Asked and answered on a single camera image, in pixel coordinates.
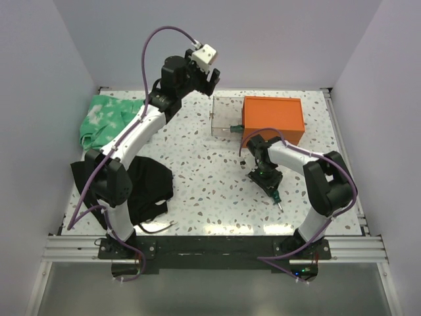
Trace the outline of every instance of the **white table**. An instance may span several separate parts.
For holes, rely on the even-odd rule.
[[[141,91],[102,91],[121,99],[143,99]],[[306,132],[299,145],[312,151],[338,150],[324,95],[321,91],[220,90],[216,97],[264,95],[300,98]],[[277,205],[255,184],[247,173],[250,153],[238,157],[239,142],[211,135],[212,98],[191,93],[170,123],[155,134],[139,155],[151,157],[172,170],[174,197],[168,214],[145,224],[158,230],[177,222],[161,235],[290,235],[304,221],[310,203],[303,177],[280,167],[284,178],[279,191],[284,207]],[[105,231],[92,214],[85,216],[70,231],[65,229],[80,195],[74,186],[70,194],[62,235],[104,235]],[[137,234],[143,232],[136,227]],[[327,235],[361,235],[356,209],[338,217]]]

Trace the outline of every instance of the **transparent box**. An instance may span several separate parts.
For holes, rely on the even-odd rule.
[[[243,97],[213,97],[212,136],[241,139],[242,133],[231,133],[230,127],[243,124]]]

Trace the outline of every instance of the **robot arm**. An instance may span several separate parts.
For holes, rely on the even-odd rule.
[[[249,173],[249,178],[276,203],[280,202],[278,186],[282,180],[282,173],[276,170],[278,165],[283,165],[305,177],[312,207],[292,238],[287,239],[282,245],[284,252],[293,251],[308,242],[336,211],[347,206],[353,198],[351,188],[353,184],[350,184],[333,165],[323,159],[304,154],[299,147],[288,142],[284,143],[279,137],[265,141],[260,135],[254,136],[247,142],[247,148],[255,157],[257,164],[256,169]],[[325,156],[350,176],[338,152],[314,154]],[[326,176],[332,176],[332,179],[328,180]],[[321,239],[323,235],[324,232],[320,233],[314,241]]]
[[[188,49],[184,57],[171,56],[165,60],[161,68],[161,78],[153,84],[149,94],[149,104],[143,118],[142,107],[114,140],[100,151],[91,149],[85,155],[86,174],[89,177],[111,153],[109,160],[91,183],[90,190],[107,208],[109,223],[123,241],[134,232],[127,206],[127,199],[132,193],[132,182],[127,170],[134,157],[151,136],[181,109],[183,97],[194,90],[210,96],[219,82],[220,72],[217,69],[213,70],[207,81],[209,67],[218,55],[216,50],[200,43],[197,43],[196,48],[195,51]],[[116,145],[123,135],[126,136]]]

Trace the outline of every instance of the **green cloth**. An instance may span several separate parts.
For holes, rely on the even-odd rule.
[[[80,145],[84,150],[100,149],[113,140],[137,115],[143,100],[121,100],[94,95],[80,126]]]

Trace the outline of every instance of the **gray floor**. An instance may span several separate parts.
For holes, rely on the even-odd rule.
[[[123,285],[106,263],[57,263],[39,311],[57,315],[390,315],[375,264],[324,264],[309,286],[266,271],[163,270]]]

